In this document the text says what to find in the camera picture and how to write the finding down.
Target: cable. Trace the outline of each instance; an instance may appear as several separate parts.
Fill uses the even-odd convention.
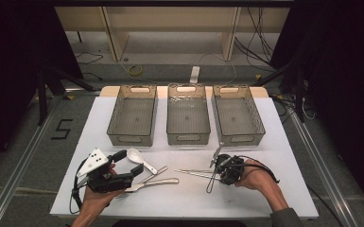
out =
[[[287,118],[285,118],[285,120],[284,121],[282,121],[282,125],[283,124],[285,124],[285,122],[294,114],[295,112],[294,111],[292,111],[289,115],[288,115],[288,117]]]
[[[225,60],[223,60],[222,58],[218,57],[218,56],[217,56],[216,54],[214,54],[214,53],[205,53],[205,54],[202,54],[202,55],[199,57],[199,60],[198,60],[198,62],[197,62],[197,66],[199,66],[199,62],[201,61],[202,57],[204,57],[205,55],[214,55],[214,56],[215,56],[215,57],[217,57],[219,60],[221,60],[221,61],[225,61]],[[237,79],[237,73],[235,72],[234,65],[233,65],[230,61],[225,61],[225,62],[229,63],[229,64],[232,66],[233,71],[234,71],[234,78],[233,78],[233,79],[231,79],[230,81],[228,81],[227,83],[225,83],[225,84],[224,84],[224,85],[227,85],[227,84],[229,84],[229,83],[233,82],[235,79]]]
[[[269,50],[271,50],[273,52],[273,49],[268,45],[268,42],[266,41],[266,39],[263,37],[263,34],[262,34],[262,23],[263,23],[262,13],[263,13],[264,10],[262,8],[258,9],[258,24],[257,24],[257,26],[255,25],[254,19],[252,18],[250,8],[247,8],[247,10],[248,10],[249,15],[251,17],[252,25],[255,28],[255,32],[254,32],[253,36],[255,36],[255,33],[258,34],[258,37],[260,38],[261,45],[262,45],[262,48],[263,48],[263,51],[264,51],[264,54],[265,54],[267,60],[269,61],[268,55],[271,56],[271,54],[269,53]]]
[[[92,61],[88,61],[88,62],[78,62],[79,64],[89,64],[89,63],[92,63],[92,62],[95,62],[95,61],[98,61],[98,60],[100,60],[100,59],[104,58],[104,56],[103,56],[103,55],[92,54],[92,53],[89,53],[89,52],[82,52],[81,54],[76,55],[76,58],[78,58],[78,57],[80,57],[81,55],[84,55],[84,54],[89,54],[89,55],[93,55],[93,56],[98,56],[98,58],[97,58],[97,59],[95,59],[95,60],[92,60]]]
[[[338,222],[338,225],[341,226],[341,227],[344,227],[343,223],[341,222],[341,220],[338,218],[338,216],[335,214],[335,212],[333,212],[333,210],[330,208],[330,206],[321,198],[320,195],[318,195],[318,193],[312,189],[312,187],[310,187],[308,185],[308,183],[305,183],[305,185],[307,186],[307,188],[312,192],[314,193],[314,195],[316,197],[318,197],[318,199],[320,199],[320,201],[323,203],[323,205],[325,205],[326,209],[329,210],[329,212],[332,214],[332,216],[335,218],[335,220]]]
[[[303,105],[302,105],[304,115],[305,115],[308,119],[313,120],[313,119],[315,118],[315,116],[317,115],[317,113],[315,113],[315,112],[314,112],[314,115],[313,115],[313,116],[311,116],[311,117],[310,117],[310,116],[308,116],[308,114],[305,112],[305,109],[304,109],[304,103],[305,103],[305,99],[303,100]]]
[[[268,69],[264,69],[264,68],[260,68],[260,67],[257,67],[255,65],[253,65],[250,60],[249,60],[249,57],[252,58],[252,59],[255,59],[255,60],[259,60],[259,61],[262,61],[263,63],[267,64],[268,66],[269,65],[269,62],[265,61],[264,59],[262,59],[260,56],[258,56],[257,54],[255,54],[254,52],[252,52],[251,50],[249,50],[249,46],[250,44],[246,47],[244,46],[237,38],[234,38],[237,43],[234,43],[236,45],[236,47],[243,53],[246,55],[246,59],[247,59],[247,62],[249,63],[250,66],[254,67],[254,68],[257,68],[257,69],[260,69],[260,70],[264,70],[264,71],[267,71],[267,72],[275,72],[274,70],[268,70]]]
[[[99,80],[104,80],[103,78],[95,75],[94,73],[82,73],[82,74],[88,74],[88,75],[93,75],[94,77],[98,78]]]
[[[157,83],[157,84],[161,84],[161,83],[163,83],[163,84],[169,84],[169,83],[172,83],[171,81],[163,81],[163,82],[160,82],[160,81],[155,81],[155,80],[150,80],[150,79],[139,79],[139,78],[135,78],[135,77],[133,77],[132,75],[130,75],[130,73],[129,73],[129,70],[128,69],[126,69],[126,67],[125,67],[125,65],[123,64],[123,63],[121,63],[120,61],[118,62],[122,67],[123,67],[123,69],[125,70],[125,72],[126,72],[126,74],[128,75],[128,77],[130,78],[130,79],[135,79],[135,80],[141,80],[141,81],[147,81],[147,82],[152,82],[152,83]]]

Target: black cable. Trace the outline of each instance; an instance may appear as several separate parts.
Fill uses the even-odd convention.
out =
[[[338,216],[335,214],[335,212],[333,212],[333,210],[331,209],[331,207],[326,203],[326,201],[324,201],[320,195],[318,195],[318,193],[312,189],[312,187],[310,187],[310,185],[308,185],[308,183],[305,183],[305,185],[307,186],[307,188],[314,193],[314,195],[316,197],[318,197],[318,199],[320,199],[320,201],[323,203],[323,205],[325,205],[326,209],[329,210],[329,212],[332,214],[332,216],[335,218],[335,220],[338,222],[338,225],[341,227],[344,227],[343,223],[341,222],[340,218],[338,218]]]
[[[275,103],[279,103],[280,105],[282,105],[282,107],[284,108],[284,112],[283,113],[278,113],[278,115],[279,116],[284,116],[284,115],[286,115],[287,114],[287,107],[283,104],[283,103],[281,103],[281,102],[279,102],[279,101],[275,101]]]
[[[95,75],[94,73],[82,73],[82,74],[88,74],[88,75],[93,75],[94,77],[98,78],[99,80],[104,80],[103,78]]]
[[[92,61],[88,61],[88,62],[78,62],[78,63],[80,63],[80,64],[89,64],[89,63],[92,63],[92,62],[95,62],[95,61],[98,61],[98,60],[104,58],[103,55],[92,54],[92,53],[89,53],[89,52],[82,52],[81,54],[77,55],[76,58],[78,58],[78,57],[80,57],[81,55],[84,55],[84,54],[89,54],[89,55],[97,56],[98,58],[95,59],[95,60],[92,60]]]
[[[247,62],[249,63],[249,65],[250,66],[252,66],[253,68],[256,68],[256,69],[259,69],[259,70],[263,70],[263,71],[267,71],[267,72],[271,72],[271,73],[273,73],[274,72],[274,70],[268,70],[268,69],[264,69],[264,68],[260,68],[260,67],[258,67],[258,66],[255,66],[255,65],[253,65],[251,62],[250,62],[250,60],[249,60],[249,57],[250,58],[252,58],[252,59],[255,59],[255,60],[259,60],[259,61],[262,61],[262,62],[264,62],[265,64],[267,64],[268,66],[270,66],[269,65],[269,63],[268,62],[266,62],[266,61],[264,61],[261,57],[259,57],[257,54],[255,54],[254,52],[252,52],[251,50],[249,50],[246,46],[244,46],[237,38],[234,38],[236,41],[237,41],[237,43],[234,43],[235,44],[235,46],[237,47],[237,49],[239,49],[243,54],[245,54],[246,55],[246,58],[247,58]]]
[[[285,122],[294,114],[295,112],[293,111],[292,113],[290,113],[289,115],[288,115],[288,117],[286,117],[285,118],[285,120],[284,121],[282,121],[282,125],[283,124],[285,124]]]
[[[265,40],[265,38],[262,35],[262,24],[261,24],[262,22],[261,22],[261,20],[262,20],[262,12],[263,12],[263,9],[262,8],[259,8],[258,9],[259,11],[258,11],[258,24],[257,25],[255,25],[254,19],[252,18],[252,14],[251,14],[250,8],[247,8],[247,10],[249,12],[249,15],[250,15],[250,18],[251,18],[251,21],[252,21],[252,25],[255,28],[255,32],[254,32],[254,34],[253,34],[252,37],[254,37],[255,34],[258,34],[258,37],[259,37],[259,39],[261,41],[261,45],[263,47],[263,51],[264,51],[265,57],[269,61],[267,52],[270,55],[269,50],[268,50],[268,47],[270,48],[270,46],[268,45],[268,42]]]
[[[231,165],[226,165],[224,167],[257,167],[257,168],[261,168],[262,170],[265,170],[269,176],[272,178],[272,180],[274,180],[276,183],[279,183],[280,181],[276,179],[275,175],[273,174],[273,172],[266,166],[260,166],[260,165],[255,165],[255,164],[231,164]]]
[[[87,159],[88,158],[84,159],[81,162],[80,166],[78,166],[78,170],[76,171],[76,173],[78,173],[80,171],[81,167],[84,165],[84,163],[87,161]],[[79,210],[76,212],[72,211],[72,199],[74,199],[76,201],[76,203],[78,204],[78,209],[80,209],[82,206],[82,202],[81,202],[81,199],[80,199],[79,193],[78,193],[79,190],[81,189],[81,187],[78,187],[78,175],[76,174],[75,180],[73,182],[73,190],[72,190],[72,194],[70,196],[70,202],[69,202],[69,211],[70,211],[70,214],[72,214],[72,215],[79,212]]]

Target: white ladle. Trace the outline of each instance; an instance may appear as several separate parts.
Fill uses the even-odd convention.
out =
[[[152,172],[152,174],[157,174],[158,170],[156,170],[152,165],[146,162],[144,160],[143,155],[140,153],[140,151],[136,148],[130,148],[128,149],[128,158],[132,160],[134,163],[143,164],[149,171]]]

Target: gray floor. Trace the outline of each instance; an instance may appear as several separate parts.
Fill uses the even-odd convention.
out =
[[[102,36],[102,34],[81,33],[83,44],[78,42],[75,32],[69,32],[68,36],[76,54],[86,51],[103,55],[103,58],[99,61],[80,65],[82,72],[94,73],[103,78],[103,80],[99,80],[93,75],[85,75],[85,81],[96,88],[122,83],[147,83],[143,80],[129,78],[122,65],[111,59],[106,37]],[[240,36],[242,41],[248,42],[249,36],[245,34]],[[270,34],[267,37],[269,37],[269,42],[273,44],[277,40],[277,34]],[[258,45],[253,48],[257,48],[256,51],[260,53],[261,49],[258,48]],[[221,61],[213,54],[208,54],[199,61],[199,58],[205,53],[221,56],[217,34],[166,33],[158,35],[136,33],[130,36],[126,53],[121,62],[125,66],[142,65],[144,73],[139,79],[149,79],[161,83],[168,81],[187,82],[192,65],[197,64],[201,67],[199,80],[204,81],[206,84],[227,82],[233,79],[234,69],[236,72],[235,82],[238,83],[251,84],[255,82],[255,75],[265,77],[269,73],[251,67],[247,63],[246,57],[238,50],[234,51],[231,63]],[[94,59],[96,59],[95,56],[87,55],[78,58],[79,61],[84,62]],[[261,65],[258,61],[252,61],[251,63]],[[277,79],[266,85],[270,95],[278,94],[279,82],[280,80]],[[69,89],[78,88],[69,82],[64,81],[63,83]],[[41,144],[33,155],[26,173],[0,221],[0,226],[64,226],[65,223],[72,223],[71,219],[50,216],[49,210],[73,156],[94,98],[95,96],[92,95],[72,93],[71,96],[61,100]],[[285,111],[278,103],[275,103],[275,106],[280,114]],[[34,131],[37,130],[38,117],[38,101],[33,99],[16,132],[8,142],[8,150],[0,154],[0,192],[25,152]],[[335,210],[334,204],[331,202],[317,169],[314,167],[308,151],[300,139],[291,116],[284,114],[280,118],[284,122],[283,126],[287,138],[304,180]],[[71,122],[62,124],[71,131],[65,140],[52,140],[52,137],[63,136],[64,134],[64,132],[56,131],[61,119],[72,119]],[[349,203],[358,226],[364,226],[364,195],[344,162],[338,158],[338,153],[325,127],[322,125],[321,119],[317,117],[313,120],[305,119],[305,125],[309,128],[322,158],[334,176],[344,199]],[[321,201],[312,193],[311,195],[319,209],[320,217],[314,220],[304,220],[304,225],[338,226],[336,220]],[[271,226],[269,220],[242,220],[242,222],[247,226]],[[111,226],[113,223],[115,223],[113,218],[100,218],[94,226]]]

